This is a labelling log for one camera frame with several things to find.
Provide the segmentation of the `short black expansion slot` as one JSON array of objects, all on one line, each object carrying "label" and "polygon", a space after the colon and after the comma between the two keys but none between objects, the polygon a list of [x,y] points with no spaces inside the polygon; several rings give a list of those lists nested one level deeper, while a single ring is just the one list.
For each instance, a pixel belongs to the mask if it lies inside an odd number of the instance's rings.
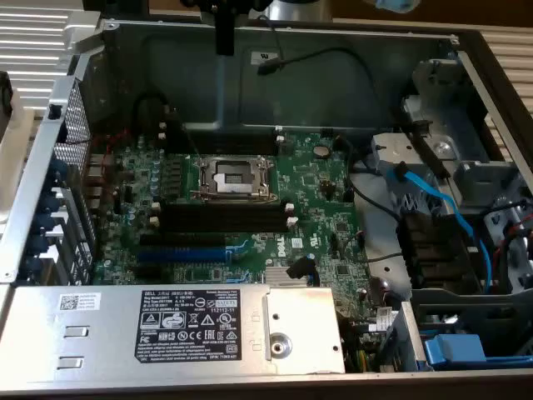
[{"label": "short black expansion slot", "polygon": [[160,265],[140,265],[132,271],[135,279],[143,281],[160,281],[163,275],[163,268]]}]

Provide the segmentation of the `grey metal disk bay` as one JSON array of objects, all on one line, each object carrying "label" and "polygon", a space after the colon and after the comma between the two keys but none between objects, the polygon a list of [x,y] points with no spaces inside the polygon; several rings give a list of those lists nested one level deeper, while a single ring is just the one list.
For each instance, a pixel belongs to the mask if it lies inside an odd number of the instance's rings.
[{"label": "grey metal disk bay", "polygon": [[533,290],[533,174],[498,148],[486,100],[459,60],[420,62],[404,125],[373,156],[400,218],[451,215],[468,237],[479,294]]}]

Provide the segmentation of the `silver finned heat sink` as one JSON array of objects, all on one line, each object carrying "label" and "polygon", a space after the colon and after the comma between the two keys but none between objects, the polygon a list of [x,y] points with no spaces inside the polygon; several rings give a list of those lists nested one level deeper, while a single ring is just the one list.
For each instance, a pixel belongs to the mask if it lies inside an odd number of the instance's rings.
[{"label": "silver finned heat sink", "polygon": [[265,283],[277,288],[311,288],[320,286],[320,275],[316,270],[301,271],[295,268],[267,267]]}]

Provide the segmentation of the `green motherboard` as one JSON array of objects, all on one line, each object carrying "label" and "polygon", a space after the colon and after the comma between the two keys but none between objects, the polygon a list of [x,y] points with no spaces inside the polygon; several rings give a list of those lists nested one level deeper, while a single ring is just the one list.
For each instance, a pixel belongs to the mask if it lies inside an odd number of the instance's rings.
[{"label": "green motherboard", "polygon": [[[261,155],[275,163],[271,184],[286,203],[287,232],[219,233],[226,238],[227,262],[138,262],[141,250],[168,247],[139,245],[143,233],[160,232],[149,225],[160,217],[160,203],[212,203],[190,198],[197,179],[194,163],[203,157],[256,156],[170,153],[166,135],[104,154],[96,175],[102,184],[97,214],[99,249],[92,267],[95,285],[266,284],[268,267],[288,268],[298,258],[316,259],[319,287],[332,292],[341,340],[361,341],[376,319],[370,293],[365,233],[356,216],[348,163],[354,152],[340,135],[320,133],[276,135],[277,155]],[[313,155],[316,145],[331,149],[328,159]],[[160,281],[135,279],[140,265],[160,265]]]}]

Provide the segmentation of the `blue expansion slot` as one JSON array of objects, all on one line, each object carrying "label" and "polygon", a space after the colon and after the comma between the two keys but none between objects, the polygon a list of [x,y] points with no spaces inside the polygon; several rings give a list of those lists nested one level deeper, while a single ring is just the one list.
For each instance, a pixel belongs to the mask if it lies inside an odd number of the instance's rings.
[{"label": "blue expansion slot", "polygon": [[137,254],[140,263],[226,263],[224,247],[153,248]]}]

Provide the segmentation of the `long black expansion slot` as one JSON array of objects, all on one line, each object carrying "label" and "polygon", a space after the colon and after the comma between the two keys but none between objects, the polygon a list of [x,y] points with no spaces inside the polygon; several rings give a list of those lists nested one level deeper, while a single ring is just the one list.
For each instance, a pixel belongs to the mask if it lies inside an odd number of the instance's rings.
[{"label": "long black expansion slot", "polygon": [[143,233],[139,245],[168,248],[225,247],[226,238],[219,233]]}]

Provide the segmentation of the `silver CPU socket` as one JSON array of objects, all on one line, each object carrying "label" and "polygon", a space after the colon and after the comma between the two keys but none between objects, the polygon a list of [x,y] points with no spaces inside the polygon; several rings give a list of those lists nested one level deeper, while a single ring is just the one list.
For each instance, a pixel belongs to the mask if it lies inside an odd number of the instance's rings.
[{"label": "silver CPU socket", "polygon": [[278,200],[271,184],[274,167],[261,155],[200,157],[188,194],[205,203],[273,203]]}]

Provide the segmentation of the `silver power supply black label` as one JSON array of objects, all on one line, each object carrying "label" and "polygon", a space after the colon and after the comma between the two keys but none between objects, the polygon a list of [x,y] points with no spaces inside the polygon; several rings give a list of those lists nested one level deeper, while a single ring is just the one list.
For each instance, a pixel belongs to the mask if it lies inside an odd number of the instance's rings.
[{"label": "silver power supply black label", "polygon": [[261,284],[16,290],[0,382],[343,373],[332,294]]}]

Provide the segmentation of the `blue plastic bracket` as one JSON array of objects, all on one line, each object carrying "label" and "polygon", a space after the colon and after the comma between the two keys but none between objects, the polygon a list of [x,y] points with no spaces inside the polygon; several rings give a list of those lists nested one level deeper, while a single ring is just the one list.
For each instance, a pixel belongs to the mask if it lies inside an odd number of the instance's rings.
[{"label": "blue plastic bracket", "polygon": [[424,342],[426,360],[435,370],[462,369],[486,363],[478,335],[438,334]]}]

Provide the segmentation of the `blue slot retainer clip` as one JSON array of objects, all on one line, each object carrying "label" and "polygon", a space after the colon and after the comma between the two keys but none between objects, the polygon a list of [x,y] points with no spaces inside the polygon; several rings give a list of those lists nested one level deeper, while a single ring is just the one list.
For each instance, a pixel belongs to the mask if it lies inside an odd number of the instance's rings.
[{"label": "blue slot retainer clip", "polygon": [[41,253],[46,253],[49,248],[49,241],[43,235],[32,235],[27,239],[26,254],[31,256],[39,256]]},{"label": "blue slot retainer clip", "polygon": [[55,213],[60,207],[61,202],[55,192],[42,194],[37,202],[38,213]]},{"label": "blue slot retainer clip", "polygon": [[52,159],[48,165],[47,178],[63,182],[67,179],[69,166],[60,159]]},{"label": "blue slot retainer clip", "polygon": [[52,231],[55,226],[55,219],[50,213],[36,213],[32,220],[31,233],[46,233]]},{"label": "blue slot retainer clip", "polygon": [[22,263],[22,271],[27,276],[40,276],[43,270],[43,262],[39,257],[26,257]]}]

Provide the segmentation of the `thin silver locking lever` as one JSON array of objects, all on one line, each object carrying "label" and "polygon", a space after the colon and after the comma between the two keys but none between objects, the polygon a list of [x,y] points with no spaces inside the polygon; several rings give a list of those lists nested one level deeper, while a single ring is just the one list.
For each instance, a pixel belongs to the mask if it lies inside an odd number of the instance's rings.
[{"label": "thin silver locking lever", "polygon": [[185,135],[187,136],[187,141],[188,141],[188,144],[191,148],[191,150],[196,154],[196,156],[199,158],[201,155],[200,155],[200,152],[198,151],[198,148],[197,148],[197,145],[195,144],[193,138],[192,138],[192,135],[190,134],[190,132],[188,131],[187,127],[185,124],[182,124],[182,131],[185,133]]}]

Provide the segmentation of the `black plug blue tab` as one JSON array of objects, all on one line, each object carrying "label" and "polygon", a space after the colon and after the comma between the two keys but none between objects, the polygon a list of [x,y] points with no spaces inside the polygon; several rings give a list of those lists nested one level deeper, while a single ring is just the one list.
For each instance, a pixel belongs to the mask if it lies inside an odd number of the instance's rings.
[{"label": "black plug blue tab", "polygon": [[301,279],[304,276],[310,277],[314,284],[318,284],[319,274],[316,269],[316,259],[309,256],[298,258],[286,270],[286,274],[291,279]]}]

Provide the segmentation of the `grey metal PC case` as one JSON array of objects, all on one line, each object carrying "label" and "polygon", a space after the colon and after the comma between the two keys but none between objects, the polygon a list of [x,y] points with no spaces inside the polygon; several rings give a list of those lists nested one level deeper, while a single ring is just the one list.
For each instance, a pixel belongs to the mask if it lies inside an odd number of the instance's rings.
[{"label": "grey metal PC case", "polygon": [[[533,120],[477,32],[256,19],[218,55],[215,28],[192,17],[127,20],[69,13],[62,34],[0,43],[0,332],[19,288],[95,285],[96,169],[111,150],[155,141],[159,123],[277,125],[285,133],[340,135],[354,152],[348,177],[365,233],[376,319],[361,341],[341,340],[342,373],[176,380],[0,382],[0,398],[216,398],[218,400],[533,400],[533,290],[459,295],[414,289],[397,239],[401,220],[372,139],[404,125],[401,100],[416,66],[459,60],[486,100],[498,148],[533,174]],[[63,160],[63,182],[47,178]],[[31,233],[37,202],[55,192],[52,231]],[[22,271],[27,239],[49,241],[40,276]],[[486,363],[435,370],[424,342],[478,335]]]}]

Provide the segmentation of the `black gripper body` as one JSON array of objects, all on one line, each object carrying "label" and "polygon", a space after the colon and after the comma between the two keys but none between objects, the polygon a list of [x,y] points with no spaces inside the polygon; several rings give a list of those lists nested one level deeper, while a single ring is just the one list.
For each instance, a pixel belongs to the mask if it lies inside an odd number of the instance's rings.
[{"label": "black gripper body", "polygon": [[179,0],[187,8],[199,8],[215,19],[233,21],[239,15],[248,15],[251,10],[264,11],[267,0]]}]

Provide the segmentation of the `black ribbed drive cage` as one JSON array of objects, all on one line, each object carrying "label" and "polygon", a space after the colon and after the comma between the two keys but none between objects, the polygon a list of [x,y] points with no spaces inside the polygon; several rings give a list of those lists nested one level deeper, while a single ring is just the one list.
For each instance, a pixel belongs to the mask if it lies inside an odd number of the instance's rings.
[{"label": "black ribbed drive cage", "polygon": [[481,292],[468,237],[454,217],[407,213],[396,235],[414,289],[444,289],[459,295]]}]

